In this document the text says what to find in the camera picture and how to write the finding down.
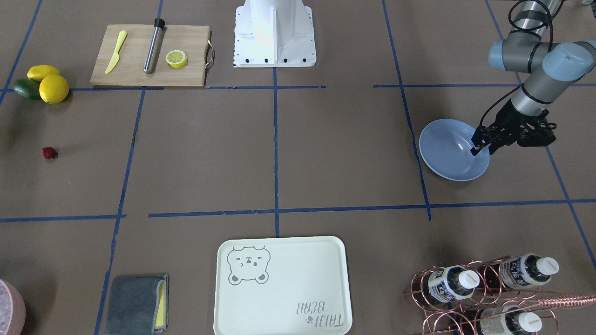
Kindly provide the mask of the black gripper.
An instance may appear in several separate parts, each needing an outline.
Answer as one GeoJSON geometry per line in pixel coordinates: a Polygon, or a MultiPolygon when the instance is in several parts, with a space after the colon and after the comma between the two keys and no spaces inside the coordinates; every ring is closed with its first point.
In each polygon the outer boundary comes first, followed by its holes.
{"type": "Polygon", "coordinates": [[[472,155],[478,155],[483,148],[489,148],[489,154],[493,155],[498,149],[516,143],[520,133],[519,112],[509,100],[499,110],[495,121],[489,127],[477,127],[471,137],[472,155]]]}

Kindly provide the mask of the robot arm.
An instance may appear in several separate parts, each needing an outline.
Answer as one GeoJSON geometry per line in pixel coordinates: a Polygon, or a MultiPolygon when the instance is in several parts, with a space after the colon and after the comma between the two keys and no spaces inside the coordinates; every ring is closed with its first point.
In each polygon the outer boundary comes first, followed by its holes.
{"type": "Polygon", "coordinates": [[[492,68],[528,74],[528,78],[502,98],[505,104],[489,126],[479,123],[471,138],[471,154],[484,148],[494,154],[513,143],[520,147],[546,147],[556,137],[555,123],[547,121],[548,106],[595,68],[593,40],[556,44],[553,19],[561,0],[519,0],[508,13],[511,31],[489,52],[492,68]]]}

